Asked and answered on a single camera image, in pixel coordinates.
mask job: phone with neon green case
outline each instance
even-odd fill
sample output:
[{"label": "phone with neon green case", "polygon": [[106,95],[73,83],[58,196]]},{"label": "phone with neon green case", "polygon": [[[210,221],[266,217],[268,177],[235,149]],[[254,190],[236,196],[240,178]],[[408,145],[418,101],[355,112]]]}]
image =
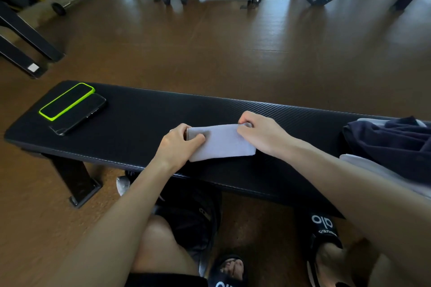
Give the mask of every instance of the phone with neon green case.
[{"label": "phone with neon green case", "polygon": [[49,121],[55,121],[85,98],[95,92],[95,89],[85,83],[78,83],[39,110],[39,114]]}]

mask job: hand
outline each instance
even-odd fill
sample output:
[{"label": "hand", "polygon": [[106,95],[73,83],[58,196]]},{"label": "hand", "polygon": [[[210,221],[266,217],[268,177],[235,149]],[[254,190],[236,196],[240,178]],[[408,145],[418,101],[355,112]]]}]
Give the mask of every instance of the hand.
[{"label": "hand", "polygon": [[192,140],[186,141],[184,133],[190,126],[180,124],[166,134],[160,142],[153,161],[168,166],[173,175],[180,170],[198,147],[205,142],[205,136],[198,134]]},{"label": "hand", "polygon": [[275,120],[251,111],[245,111],[238,124],[249,122],[253,127],[239,126],[237,132],[263,153],[277,158],[285,158],[289,146],[300,140],[290,136]]}]

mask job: person's left hand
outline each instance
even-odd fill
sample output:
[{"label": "person's left hand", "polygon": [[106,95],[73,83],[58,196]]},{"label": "person's left hand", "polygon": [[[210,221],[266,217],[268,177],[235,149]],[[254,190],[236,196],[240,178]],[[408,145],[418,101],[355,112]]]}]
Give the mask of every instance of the person's left hand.
[{"label": "person's left hand", "polygon": [[205,136],[198,134],[186,141],[184,133],[190,126],[180,124],[166,134],[160,142],[154,161],[167,165],[172,174],[180,170],[198,147],[205,142]]}]

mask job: forearm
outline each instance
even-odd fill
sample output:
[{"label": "forearm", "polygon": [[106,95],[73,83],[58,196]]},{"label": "forearm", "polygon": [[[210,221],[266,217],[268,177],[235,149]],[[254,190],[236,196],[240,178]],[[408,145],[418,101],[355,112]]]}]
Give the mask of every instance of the forearm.
[{"label": "forearm", "polygon": [[66,258],[48,287],[123,286],[170,169],[152,161]]},{"label": "forearm", "polygon": [[431,203],[381,176],[308,143],[281,155],[373,244],[412,277],[431,279]]}]

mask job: neon green phone case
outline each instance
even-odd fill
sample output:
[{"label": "neon green phone case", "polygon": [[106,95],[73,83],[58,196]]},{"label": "neon green phone case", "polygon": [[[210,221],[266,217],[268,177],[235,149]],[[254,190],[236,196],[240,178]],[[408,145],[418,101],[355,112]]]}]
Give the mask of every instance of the neon green phone case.
[{"label": "neon green phone case", "polygon": [[[68,106],[66,109],[64,109],[64,110],[62,110],[62,111],[60,111],[56,116],[54,116],[54,117],[48,117],[48,116],[46,116],[43,112],[42,112],[42,110],[45,108],[45,107],[47,107],[48,105],[50,105],[51,103],[53,103],[55,100],[57,100],[58,98],[60,98],[61,96],[63,96],[63,95],[65,95],[66,93],[68,93],[70,90],[72,90],[73,88],[75,88],[75,87],[77,87],[79,84],[84,84],[84,85],[86,85],[86,86],[88,86],[88,87],[90,87],[91,88],[91,91],[89,91],[87,94],[85,94],[85,95],[83,95],[82,97],[80,97],[78,100],[76,100],[74,103],[72,103],[70,106]],[[41,115],[41,116],[43,116],[43,117],[45,117],[46,119],[48,119],[48,120],[50,120],[50,121],[54,121],[55,119],[57,119],[58,117],[60,117],[62,114],[64,114],[66,111],[68,111],[68,110],[70,110],[70,109],[72,109],[74,106],[76,106],[77,104],[79,104],[82,100],[84,100],[86,97],[88,97],[89,95],[91,95],[91,94],[93,94],[94,92],[95,92],[96,90],[92,87],[92,86],[90,86],[90,85],[88,85],[88,84],[85,84],[85,83],[78,83],[77,85],[75,85],[75,86],[73,86],[72,88],[70,88],[70,89],[68,89],[66,92],[64,92],[63,94],[61,94],[61,95],[59,95],[58,97],[56,97],[54,100],[52,100],[50,103],[48,103],[48,104],[46,104],[46,105],[44,105],[40,110],[39,110],[39,114]]]}]

